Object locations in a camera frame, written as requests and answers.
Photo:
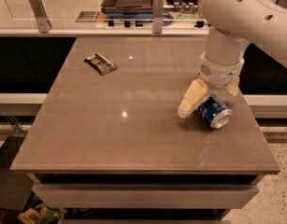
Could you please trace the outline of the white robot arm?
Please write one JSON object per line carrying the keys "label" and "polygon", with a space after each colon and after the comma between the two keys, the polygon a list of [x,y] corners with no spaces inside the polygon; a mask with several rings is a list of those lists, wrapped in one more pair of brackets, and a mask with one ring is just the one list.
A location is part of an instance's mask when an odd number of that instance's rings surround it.
{"label": "white robot arm", "polygon": [[238,95],[243,54],[252,43],[287,68],[287,9],[275,0],[200,0],[199,11],[210,24],[208,43],[179,115],[188,117],[209,98],[210,89]]}

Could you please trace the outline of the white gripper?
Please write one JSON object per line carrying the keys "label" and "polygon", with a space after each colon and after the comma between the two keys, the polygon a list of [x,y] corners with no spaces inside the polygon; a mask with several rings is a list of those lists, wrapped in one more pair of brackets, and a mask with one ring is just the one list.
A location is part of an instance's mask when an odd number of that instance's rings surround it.
{"label": "white gripper", "polygon": [[239,93],[239,75],[244,59],[232,65],[221,65],[211,62],[206,54],[202,53],[200,60],[199,78],[192,81],[179,105],[178,114],[183,119],[209,98],[208,86],[214,89],[226,88],[233,96]]}

